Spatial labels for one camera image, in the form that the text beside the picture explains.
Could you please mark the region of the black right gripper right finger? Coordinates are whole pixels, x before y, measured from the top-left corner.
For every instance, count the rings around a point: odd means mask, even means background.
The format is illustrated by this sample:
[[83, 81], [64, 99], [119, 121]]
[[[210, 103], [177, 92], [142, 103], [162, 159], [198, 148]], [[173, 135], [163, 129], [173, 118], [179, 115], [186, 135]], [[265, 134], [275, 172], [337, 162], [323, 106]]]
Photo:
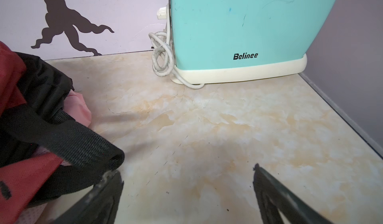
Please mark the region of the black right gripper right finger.
[[253, 188], [264, 224], [283, 224], [283, 214], [291, 224], [330, 224], [281, 182], [257, 163], [254, 168]]

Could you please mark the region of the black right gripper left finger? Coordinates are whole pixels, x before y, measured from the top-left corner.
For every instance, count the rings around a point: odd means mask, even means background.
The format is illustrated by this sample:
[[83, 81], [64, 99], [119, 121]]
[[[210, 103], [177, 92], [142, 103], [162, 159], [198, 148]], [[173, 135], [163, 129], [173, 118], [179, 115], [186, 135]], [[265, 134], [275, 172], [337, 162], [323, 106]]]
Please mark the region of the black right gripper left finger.
[[124, 182], [119, 171], [106, 172], [83, 198], [54, 224], [114, 224]]

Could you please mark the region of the pink backpack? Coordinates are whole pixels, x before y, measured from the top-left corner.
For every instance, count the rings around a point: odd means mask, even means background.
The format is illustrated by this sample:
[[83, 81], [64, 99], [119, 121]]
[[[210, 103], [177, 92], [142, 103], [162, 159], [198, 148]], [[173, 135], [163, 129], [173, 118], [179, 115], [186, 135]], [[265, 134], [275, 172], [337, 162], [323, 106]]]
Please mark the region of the pink backpack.
[[[64, 100], [63, 111], [75, 119], [76, 122], [89, 127], [92, 120], [91, 111], [88, 109], [83, 95], [71, 90]], [[15, 224], [35, 224], [40, 218], [47, 204], [42, 204], [25, 209], [16, 220]]]

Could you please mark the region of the red backpack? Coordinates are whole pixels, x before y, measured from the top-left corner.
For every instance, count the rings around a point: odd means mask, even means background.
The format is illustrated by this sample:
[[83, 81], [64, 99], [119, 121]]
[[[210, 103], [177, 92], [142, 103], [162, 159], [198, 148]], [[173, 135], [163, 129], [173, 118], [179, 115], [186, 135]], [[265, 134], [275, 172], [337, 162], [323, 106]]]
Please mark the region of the red backpack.
[[[1, 121], [6, 111], [26, 104], [17, 83], [26, 71], [21, 58], [1, 42]], [[1, 168], [1, 223], [13, 224], [48, 178], [62, 163], [52, 153]]]

